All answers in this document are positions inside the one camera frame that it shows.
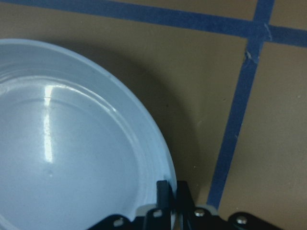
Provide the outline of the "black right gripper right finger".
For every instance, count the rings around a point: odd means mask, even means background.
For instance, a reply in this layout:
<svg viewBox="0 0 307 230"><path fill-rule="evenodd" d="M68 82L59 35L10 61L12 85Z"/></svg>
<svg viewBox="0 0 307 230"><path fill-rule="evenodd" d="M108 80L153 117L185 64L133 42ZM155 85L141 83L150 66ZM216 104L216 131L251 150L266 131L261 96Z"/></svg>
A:
<svg viewBox="0 0 307 230"><path fill-rule="evenodd" d="M224 220L219 215L214 215L208 208L196 206L186 181L177 181L176 204L182 230L280 229L247 212L234 213L227 220Z"/></svg>

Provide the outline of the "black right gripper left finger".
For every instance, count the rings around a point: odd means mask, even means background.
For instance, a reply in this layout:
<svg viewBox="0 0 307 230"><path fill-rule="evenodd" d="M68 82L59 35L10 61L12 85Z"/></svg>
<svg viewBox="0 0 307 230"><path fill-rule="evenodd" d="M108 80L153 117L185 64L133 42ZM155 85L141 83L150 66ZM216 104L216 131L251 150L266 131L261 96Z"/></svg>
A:
<svg viewBox="0 0 307 230"><path fill-rule="evenodd" d="M173 193L168 181L156 182L156 207L133 221L114 214L90 227L91 230L170 230Z"/></svg>

